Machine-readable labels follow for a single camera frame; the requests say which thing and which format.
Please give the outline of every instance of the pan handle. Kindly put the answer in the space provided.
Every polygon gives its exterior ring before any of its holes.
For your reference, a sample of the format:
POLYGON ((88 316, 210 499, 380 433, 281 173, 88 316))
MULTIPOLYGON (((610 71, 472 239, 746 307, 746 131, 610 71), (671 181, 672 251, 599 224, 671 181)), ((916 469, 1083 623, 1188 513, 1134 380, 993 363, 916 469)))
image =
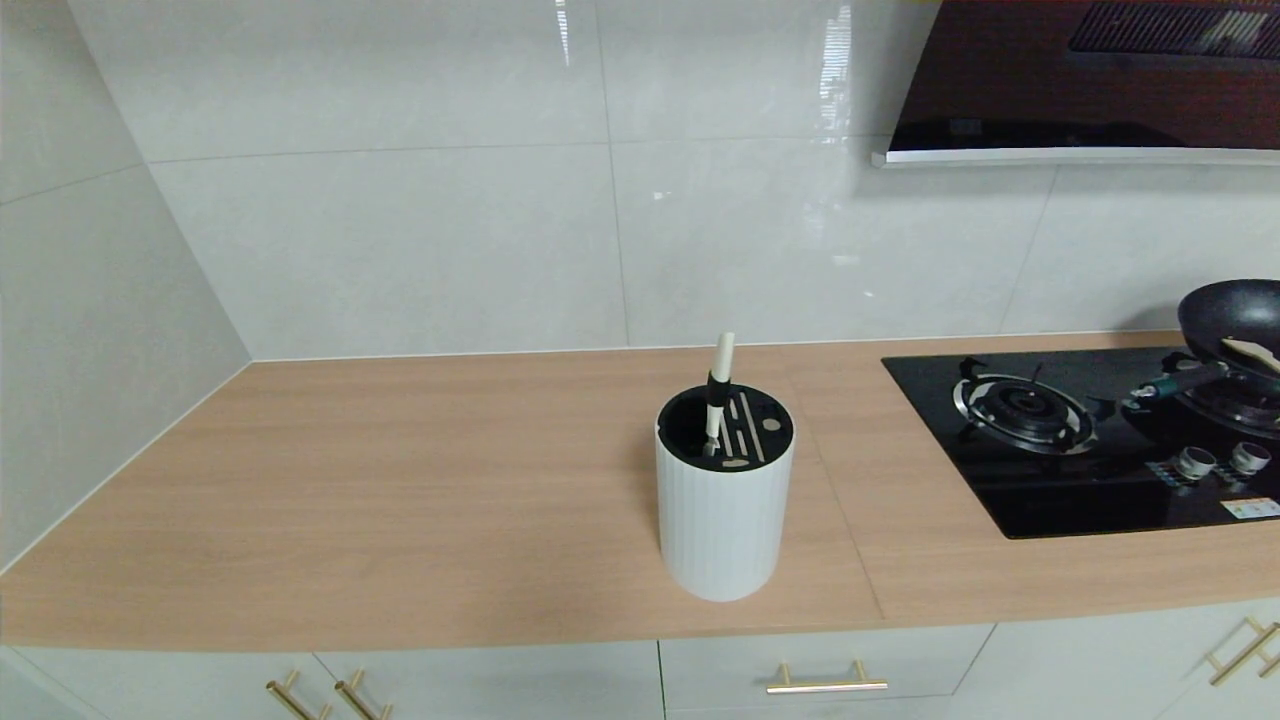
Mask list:
POLYGON ((1199 368, 1181 370, 1146 382, 1130 391, 1129 395, 1142 400, 1164 400, 1188 389, 1225 379, 1230 374, 1231 369, 1226 363, 1206 363, 1199 368))

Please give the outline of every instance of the drawer handle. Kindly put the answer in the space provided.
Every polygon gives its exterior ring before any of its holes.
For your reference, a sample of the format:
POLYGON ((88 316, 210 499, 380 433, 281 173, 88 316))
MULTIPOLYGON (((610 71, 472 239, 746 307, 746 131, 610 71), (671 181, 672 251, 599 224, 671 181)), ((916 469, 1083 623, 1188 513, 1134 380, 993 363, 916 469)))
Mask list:
POLYGON ((320 715, 314 717, 310 712, 307 712, 307 708, 302 707, 302 703, 294 700, 293 694, 289 693, 289 691, 293 689, 294 680, 297 679, 298 671, 294 670, 289 673, 288 678, 285 678, 284 684, 276 683, 275 680, 268 683, 266 692, 271 693, 271 697, 280 701, 280 705, 288 708, 288 711, 292 712, 298 720, 325 720, 333 710, 330 705, 325 703, 325 706, 320 708, 320 715))
POLYGON ((1271 642, 1271 638, 1276 637, 1276 633, 1280 633, 1280 623, 1272 623, 1270 628, 1263 628, 1253 618, 1245 618, 1245 623, 1248 623, 1249 626, 1253 628, 1253 632, 1257 633, 1258 635, 1253 638, 1253 642, 1251 642, 1244 650, 1242 650, 1235 657, 1233 657, 1225 665, 1219 662, 1219 660, 1213 657, 1212 653, 1210 653, 1208 656, 1208 664, 1212 665, 1215 670, 1213 676, 1208 679, 1208 684, 1213 685, 1215 688, 1225 683, 1228 678, 1230 678, 1233 674, 1235 674, 1236 670, 1243 667, 1244 662, 1248 659, 1253 657, 1254 655, 1262 659, 1262 661, 1267 664, 1262 669, 1262 671, 1258 673, 1258 676, 1261 678, 1266 678, 1271 675, 1271 673, 1275 673, 1276 664, 1280 662, 1280 657, 1270 657, 1267 656, 1267 653, 1263 652, 1263 648, 1268 642, 1271 642))
POLYGON ((858 675, 852 680, 844 683, 792 683, 791 667, 786 662, 778 666, 782 674, 781 685, 768 685, 764 692, 769 694, 803 694, 803 693, 844 693, 850 691, 887 691, 888 680, 874 680, 867 676, 861 660, 854 661, 854 673, 858 675))
POLYGON ((374 712, 367 705, 365 705, 365 701, 356 697, 356 691, 360 689, 360 682, 364 679, 365 669, 361 667, 360 670, 356 670, 356 674, 351 678, 351 683, 338 680, 338 684, 335 684, 333 689, 342 694, 342 700, 347 701, 347 705, 349 705, 351 708, 356 711, 356 715, 360 715, 362 720, 387 720, 392 716, 390 703, 384 705, 381 712, 374 712))

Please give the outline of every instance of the gas stove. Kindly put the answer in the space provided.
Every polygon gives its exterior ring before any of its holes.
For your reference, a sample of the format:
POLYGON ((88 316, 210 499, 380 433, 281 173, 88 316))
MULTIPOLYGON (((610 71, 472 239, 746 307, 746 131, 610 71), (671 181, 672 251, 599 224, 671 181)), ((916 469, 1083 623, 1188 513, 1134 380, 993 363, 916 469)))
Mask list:
POLYGON ((1280 518, 1280 406, 1212 384, 1130 395, 1196 364, 1185 348, 883 363, 1006 537, 1280 518))

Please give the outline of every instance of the wall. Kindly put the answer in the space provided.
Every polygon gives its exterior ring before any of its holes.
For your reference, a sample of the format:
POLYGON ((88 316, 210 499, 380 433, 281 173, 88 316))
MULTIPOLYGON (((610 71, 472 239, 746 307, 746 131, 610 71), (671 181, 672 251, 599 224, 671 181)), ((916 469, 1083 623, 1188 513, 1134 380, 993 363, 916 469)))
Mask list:
POLYGON ((874 170, 936 4, 73 0, 256 359, 1171 327, 1280 170, 874 170))
POLYGON ((247 354, 70 10, 0 20, 3 569, 247 354))

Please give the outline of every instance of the cabinet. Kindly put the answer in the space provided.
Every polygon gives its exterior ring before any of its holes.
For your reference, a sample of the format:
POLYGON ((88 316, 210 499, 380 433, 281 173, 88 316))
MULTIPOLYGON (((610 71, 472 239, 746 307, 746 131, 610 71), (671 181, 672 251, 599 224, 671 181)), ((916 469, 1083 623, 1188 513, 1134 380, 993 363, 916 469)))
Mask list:
MULTIPOLYGON (((1260 612, 1257 620, 1270 630, 1272 623, 1280 623, 1280 601, 1270 603, 1266 612, 1260 612)), ((1238 624, 1234 632, 1213 651, 1220 662, 1245 652, 1258 634, 1247 624, 1238 624)), ((1206 717, 1229 717, 1231 720, 1275 720, 1280 717, 1280 669, 1267 678, 1261 673, 1267 667, 1267 657, 1280 656, 1280 633, 1272 634, 1270 642, 1260 646, 1261 655, 1249 655, 1239 670, 1222 680, 1217 687, 1210 684, 1215 669, 1208 662, 1199 664, 1192 673, 1189 687, 1174 703, 1160 715, 1160 720, 1204 720, 1206 717)))
POLYGON ((1256 601, 1001 623, 956 691, 948 720, 1167 720, 1161 712, 1179 697, 1198 697, 1197 688, 1208 687, 1207 653, 1229 659, 1224 639, 1245 616, 1280 616, 1277 606, 1256 601))
POLYGON ((394 720, 662 720, 655 642, 540 647, 324 652, 358 698, 394 720))
POLYGON ((27 662, 0 647, 0 717, 4 720, 105 720, 93 708, 27 662))
POLYGON ((667 720, 943 720, 951 698, 909 697, 856 705, 819 702, 785 707, 673 710, 667 720))
POLYGON ((288 693, 307 712, 332 703, 329 720, 355 720, 333 676, 307 653, 15 650, 110 720, 291 720, 266 684, 293 671, 288 693))
POLYGON ((668 710, 788 707, 951 694, 973 662, 991 625, 910 628, 662 641, 662 682, 668 710), (771 696, 787 664, 794 683, 847 682, 854 662, 884 679, 876 691, 771 696))

